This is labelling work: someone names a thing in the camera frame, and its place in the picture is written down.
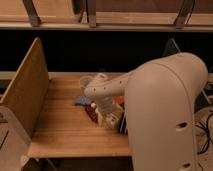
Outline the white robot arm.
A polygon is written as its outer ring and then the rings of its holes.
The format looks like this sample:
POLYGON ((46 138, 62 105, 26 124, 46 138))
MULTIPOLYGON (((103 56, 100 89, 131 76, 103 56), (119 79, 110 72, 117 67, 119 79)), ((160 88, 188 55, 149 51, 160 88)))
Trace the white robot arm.
POLYGON ((197 171, 194 106, 207 80, 199 57, 177 53, 109 81, 96 76, 84 94, 103 113, 124 97, 134 171, 197 171))

